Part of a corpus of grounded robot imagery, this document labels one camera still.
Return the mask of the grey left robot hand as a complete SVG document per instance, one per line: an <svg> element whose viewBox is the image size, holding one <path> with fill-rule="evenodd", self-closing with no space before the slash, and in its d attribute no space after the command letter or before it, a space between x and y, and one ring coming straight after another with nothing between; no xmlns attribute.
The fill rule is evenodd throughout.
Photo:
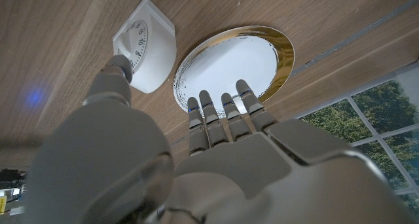
<svg viewBox="0 0 419 224"><path fill-rule="evenodd" d="M30 166L25 223L415 223L363 153L304 121L277 121L245 81L225 130L206 91L191 98L189 156L174 164L132 109L129 60L113 56Z"/></svg>

